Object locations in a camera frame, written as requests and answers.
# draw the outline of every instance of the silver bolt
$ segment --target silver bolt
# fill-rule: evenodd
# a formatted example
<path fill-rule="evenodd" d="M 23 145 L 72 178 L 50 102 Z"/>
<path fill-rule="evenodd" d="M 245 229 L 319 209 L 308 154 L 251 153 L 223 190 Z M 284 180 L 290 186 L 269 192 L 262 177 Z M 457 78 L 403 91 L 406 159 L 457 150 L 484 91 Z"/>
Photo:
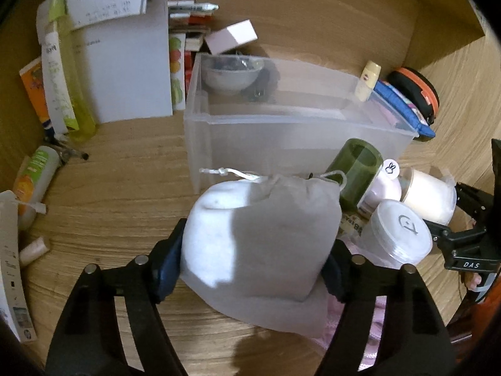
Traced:
<path fill-rule="evenodd" d="M 366 262 L 365 257 L 362 255 L 353 255 L 351 261 L 357 266 L 361 266 Z"/>
<path fill-rule="evenodd" d="M 404 264 L 402 267 L 409 274 L 414 274 L 417 271 L 416 268 L 412 264 L 409 264 L 409 263 Z"/>
<path fill-rule="evenodd" d="M 134 259 L 134 262 L 137 265 L 142 266 L 143 264 L 146 264 L 148 262 L 148 256 L 146 256 L 146 255 L 136 256 L 136 258 Z"/>
<path fill-rule="evenodd" d="M 97 270 L 97 266 L 94 264 L 94 263 L 91 263 L 91 264 L 88 264 L 87 266 L 85 266 L 84 268 L 84 271 L 87 273 L 87 274 L 92 274 L 94 271 Z"/>

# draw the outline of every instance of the yellow liquid bottle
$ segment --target yellow liquid bottle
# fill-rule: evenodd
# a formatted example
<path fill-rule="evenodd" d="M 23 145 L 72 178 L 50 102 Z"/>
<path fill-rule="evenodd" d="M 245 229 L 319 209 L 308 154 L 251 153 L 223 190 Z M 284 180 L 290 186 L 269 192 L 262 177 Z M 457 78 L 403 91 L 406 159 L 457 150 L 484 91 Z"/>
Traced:
<path fill-rule="evenodd" d="M 96 123 L 80 87 L 71 29 L 66 0 L 51 0 L 44 45 L 49 73 L 69 136 L 73 141 L 81 142 L 96 134 Z"/>

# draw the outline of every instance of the green cup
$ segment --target green cup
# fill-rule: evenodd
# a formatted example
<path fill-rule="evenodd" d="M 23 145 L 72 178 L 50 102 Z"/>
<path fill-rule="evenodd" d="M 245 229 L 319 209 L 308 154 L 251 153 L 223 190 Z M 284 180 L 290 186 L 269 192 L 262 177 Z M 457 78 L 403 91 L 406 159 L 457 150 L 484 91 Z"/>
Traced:
<path fill-rule="evenodd" d="M 355 212 L 358 209 L 360 199 L 382 165 L 381 153 L 367 141 L 351 138 L 344 144 L 326 171 L 339 170 L 346 175 L 347 182 L 339 197 L 343 212 Z M 339 184 L 342 182 L 339 175 L 333 175 L 332 178 L 327 177 L 327 179 Z"/>

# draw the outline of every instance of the white fabric pouch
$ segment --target white fabric pouch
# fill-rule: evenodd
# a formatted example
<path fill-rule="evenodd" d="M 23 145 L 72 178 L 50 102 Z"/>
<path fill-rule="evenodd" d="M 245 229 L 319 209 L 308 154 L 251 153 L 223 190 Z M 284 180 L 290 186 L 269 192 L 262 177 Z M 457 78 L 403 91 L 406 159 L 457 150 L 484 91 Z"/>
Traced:
<path fill-rule="evenodd" d="M 192 208 L 181 278 L 227 316 L 319 337 L 328 295 L 320 270 L 338 232 L 341 187 L 323 177 L 240 175 L 250 179 L 216 184 Z"/>

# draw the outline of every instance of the clear plastic bin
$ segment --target clear plastic bin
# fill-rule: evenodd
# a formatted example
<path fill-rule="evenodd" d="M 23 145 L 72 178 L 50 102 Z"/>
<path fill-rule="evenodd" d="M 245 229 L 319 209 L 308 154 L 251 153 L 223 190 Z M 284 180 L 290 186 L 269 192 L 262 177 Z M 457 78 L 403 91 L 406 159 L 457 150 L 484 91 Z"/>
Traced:
<path fill-rule="evenodd" d="M 354 137 L 398 159 L 417 133 L 377 93 L 359 101 L 357 82 L 301 61 L 198 54 L 184 112 L 195 192 L 229 179 L 201 168 L 323 173 Z"/>

